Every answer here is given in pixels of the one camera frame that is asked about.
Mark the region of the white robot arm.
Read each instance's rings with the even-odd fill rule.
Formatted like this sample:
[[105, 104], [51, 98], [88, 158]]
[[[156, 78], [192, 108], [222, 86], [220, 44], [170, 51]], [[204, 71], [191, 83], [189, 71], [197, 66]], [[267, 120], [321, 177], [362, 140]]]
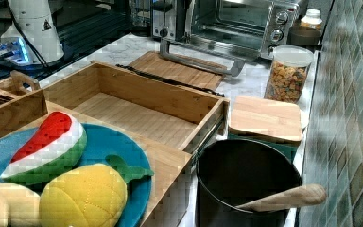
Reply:
[[8, 61], [19, 66], [45, 65], [64, 56], [48, 0], [7, 0], [11, 26], [1, 41], [14, 48]]

